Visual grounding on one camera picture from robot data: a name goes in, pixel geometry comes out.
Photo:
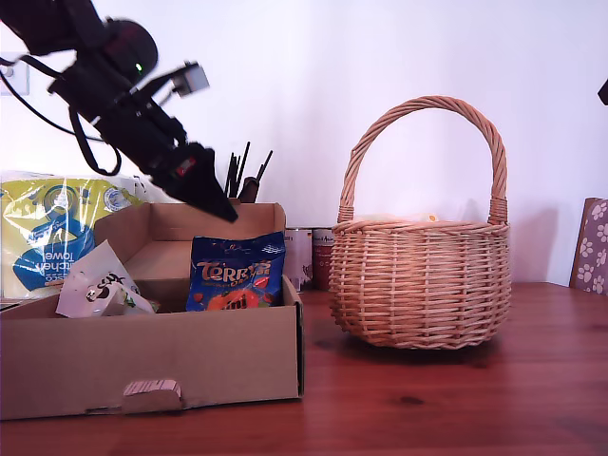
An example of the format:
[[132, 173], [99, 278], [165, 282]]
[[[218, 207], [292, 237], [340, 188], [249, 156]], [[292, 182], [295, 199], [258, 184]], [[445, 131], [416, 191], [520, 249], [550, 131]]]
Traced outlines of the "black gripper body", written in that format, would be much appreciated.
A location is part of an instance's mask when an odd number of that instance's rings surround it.
[[100, 116], [97, 129], [147, 175], [182, 179], [188, 172], [183, 125], [149, 97], [137, 92], [119, 97]]

